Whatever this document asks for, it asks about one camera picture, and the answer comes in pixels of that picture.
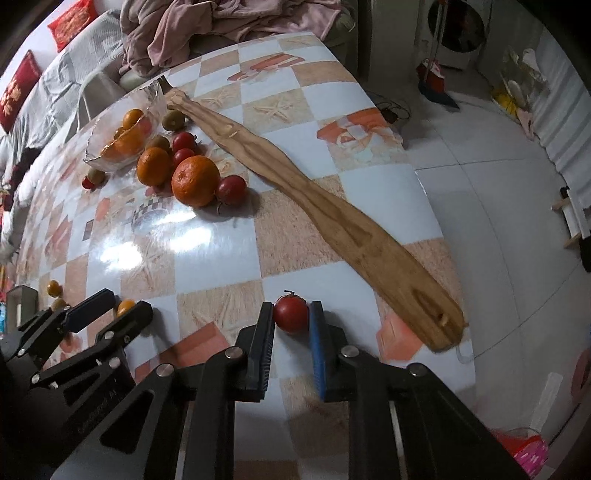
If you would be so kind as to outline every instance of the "red cushion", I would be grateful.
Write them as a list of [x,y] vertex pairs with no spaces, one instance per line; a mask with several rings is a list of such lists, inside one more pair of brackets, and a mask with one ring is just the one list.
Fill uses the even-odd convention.
[[0,124],[6,133],[12,130],[22,104],[40,77],[41,69],[29,50],[0,98]]
[[96,17],[98,15],[94,0],[80,0],[51,22],[48,27],[56,41],[57,52],[66,48],[66,45]]

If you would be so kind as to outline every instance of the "orange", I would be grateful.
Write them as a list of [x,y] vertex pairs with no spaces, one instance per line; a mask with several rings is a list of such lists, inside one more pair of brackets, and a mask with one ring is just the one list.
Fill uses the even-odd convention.
[[117,130],[115,130],[115,133],[113,134],[113,140],[117,140],[121,135],[123,135],[123,132],[125,132],[125,128],[123,127],[119,127]]
[[123,117],[123,121],[121,122],[121,126],[126,130],[129,130],[132,126],[134,126],[140,118],[143,116],[143,111],[139,108],[134,108],[125,114]]
[[132,128],[115,140],[115,149],[124,157],[137,155],[144,147],[145,138],[139,128]]
[[176,199],[190,207],[203,207],[213,200],[220,183],[220,171],[209,158],[201,155],[185,158],[173,173]]
[[170,178],[173,161],[166,150],[158,147],[147,148],[138,160],[136,175],[138,180],[148,187],[162,185]]
[[121,154],[115,148],[115,142],[111,142],[100,151],[101,158],[111,162],[117,162],[121,160]]

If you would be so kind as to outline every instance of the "wooden paddle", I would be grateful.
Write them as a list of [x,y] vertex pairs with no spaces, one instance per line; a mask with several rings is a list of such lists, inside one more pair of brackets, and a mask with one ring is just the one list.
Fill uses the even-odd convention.
[[383,228],[350,203],[308,179],[273,143],[191,101],[164,77],[169,107],[187,115],[220,147],[298,204],[326,243],[351,265],[431,350],[457,345],[460,307],[425,268]]

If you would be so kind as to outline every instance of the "pink cloth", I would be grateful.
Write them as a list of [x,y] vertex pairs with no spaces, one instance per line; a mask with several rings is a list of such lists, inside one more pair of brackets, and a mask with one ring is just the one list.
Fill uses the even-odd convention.
[[240,42],[311,31],[323,40],[339,12],[340,0],[125,0],[121,73],[132,68],[148,77],[187,61],[196,34]]

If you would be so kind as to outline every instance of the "broom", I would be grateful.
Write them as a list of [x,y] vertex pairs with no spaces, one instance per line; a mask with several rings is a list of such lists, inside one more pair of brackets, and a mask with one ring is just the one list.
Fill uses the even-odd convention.
[[435,31],[433,32],[434,41],[431,44],[431,53],[429,55],[427,68],[424,67],[422,62],[417,67],[417,73],[419,75],[418,91],[421,92],[427,100],[433,103],[439,103],[459,110],[460,107],[458,104],[452,97],[445,93],[445,83],[443,78],[438,77],[431,71],[435,58],[437,57],[437,50],[443,41],[443,31],[445,30],[448,4],[449,0],[439,0],[439,6],[437,7],[437,21],[435,22]]

